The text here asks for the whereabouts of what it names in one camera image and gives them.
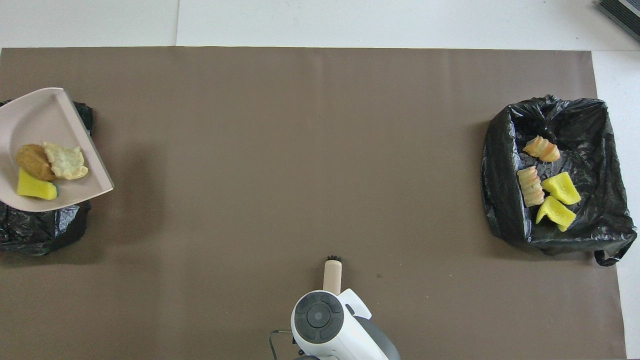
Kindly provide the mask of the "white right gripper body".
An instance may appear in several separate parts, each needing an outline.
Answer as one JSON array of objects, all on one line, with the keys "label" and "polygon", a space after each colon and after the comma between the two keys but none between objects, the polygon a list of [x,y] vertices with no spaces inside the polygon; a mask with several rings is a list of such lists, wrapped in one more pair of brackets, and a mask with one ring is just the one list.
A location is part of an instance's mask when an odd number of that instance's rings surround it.
[{"label": "white right gripper body", "polygon": [[360,317],[370,321],[372,313],[368,306],[362,301],[361,297],[354,292],[354,290],[348,288],[340,293],[340,302],[345,305],[352,316]]}]

